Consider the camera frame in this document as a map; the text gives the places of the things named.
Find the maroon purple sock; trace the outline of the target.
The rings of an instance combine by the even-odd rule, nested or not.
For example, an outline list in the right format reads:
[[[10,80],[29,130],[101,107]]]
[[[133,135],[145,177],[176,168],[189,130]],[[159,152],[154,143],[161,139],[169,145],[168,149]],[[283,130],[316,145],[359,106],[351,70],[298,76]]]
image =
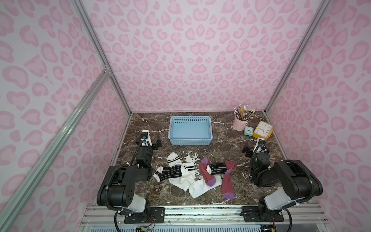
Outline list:
[[[210,164],[211,164],[211,162],[209,161],[209,159],[207,157],[204,157],[203,160],[201,161],[201,163],[199,164],[199,169],[200,169],[200,172],[203,176],[203,179],[204,179],[206,185],[209,186],[209,187],[213,186],[216,183],[215,177],[207,171],[207,167]]]
[[[233,200],[235,198],[234,188],[232,184],[231,175],[236,170],[237,164],[235,162],[226,160],[226,172],[222,178],[222,195],[227,200]]]

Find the white sock with black bands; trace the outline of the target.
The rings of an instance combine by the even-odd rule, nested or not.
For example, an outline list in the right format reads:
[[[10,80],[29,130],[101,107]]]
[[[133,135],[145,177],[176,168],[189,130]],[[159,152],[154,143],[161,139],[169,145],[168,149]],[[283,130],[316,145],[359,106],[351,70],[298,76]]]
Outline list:
[[[168,165],[171,168],[175,167],[176,170],[175,177],[169,178],[169,182],[183,191],[187,191],[190,185],[196,181],[195,163],[182,163],[180,157],[175,153],[171,153],[167,161]]]

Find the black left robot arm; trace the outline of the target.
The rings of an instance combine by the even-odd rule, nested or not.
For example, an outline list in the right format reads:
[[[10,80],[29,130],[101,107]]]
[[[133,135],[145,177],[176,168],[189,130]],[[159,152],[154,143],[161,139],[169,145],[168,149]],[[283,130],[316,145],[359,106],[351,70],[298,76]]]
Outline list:
[[[97,194],[97,204],[120,215],[148,220],[150,204],[135,194],[135,185],[151,179],[153,153],[162,147],[162,143],[160,138],[153,143],[149,130],[143,130],[135,143],[137,149],[128,164],[108,168]]]

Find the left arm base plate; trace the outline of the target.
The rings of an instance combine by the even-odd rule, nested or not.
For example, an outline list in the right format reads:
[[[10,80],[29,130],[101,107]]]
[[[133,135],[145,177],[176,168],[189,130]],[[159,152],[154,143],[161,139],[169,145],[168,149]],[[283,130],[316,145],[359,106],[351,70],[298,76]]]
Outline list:
[[[165,208],[164,207],[149,207],[142,213],[132,213],[130,216],[126,216],[125,224],[139,224],[139,223],[151,223],[153,220],[156,224],[164,223]]]

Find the black striped sock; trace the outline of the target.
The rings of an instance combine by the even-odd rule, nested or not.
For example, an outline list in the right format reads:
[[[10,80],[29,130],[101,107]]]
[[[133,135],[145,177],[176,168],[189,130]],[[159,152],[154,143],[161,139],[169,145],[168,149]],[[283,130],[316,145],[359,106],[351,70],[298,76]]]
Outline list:
[[[207,167],[207,172],[213,176],[224,176],[226,171],[227,166],[225,163],[209,164]]]
[[[161,182],[170,178],[182,177],[185,171],[186,171],[185,167],[180,164],[172,167],[160,166],[154,172],[153,177],[157,182]]]

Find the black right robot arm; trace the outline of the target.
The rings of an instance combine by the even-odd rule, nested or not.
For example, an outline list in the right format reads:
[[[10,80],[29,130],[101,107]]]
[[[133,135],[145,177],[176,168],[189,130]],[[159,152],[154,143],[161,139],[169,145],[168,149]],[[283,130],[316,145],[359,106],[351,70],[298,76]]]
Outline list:
[[[265,143],[254,148],[244,146],[242,152],[250,159],[249,180],[258,188],[281,184],[281,188],[262,197],[256,214],[268,217],[289,207],[308,202],[323,193],[319,179],[300,160],[286,159],[270,164]]]

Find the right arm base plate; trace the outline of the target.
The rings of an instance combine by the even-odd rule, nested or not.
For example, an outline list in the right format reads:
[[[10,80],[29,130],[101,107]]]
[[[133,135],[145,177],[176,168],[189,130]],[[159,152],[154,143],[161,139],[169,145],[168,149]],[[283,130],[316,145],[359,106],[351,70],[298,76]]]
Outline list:
[[[244,206],[240,216],[244,218],[244,222],[284,222],[284,217],[281,211],[272,211],[261,208],[259,206]]]

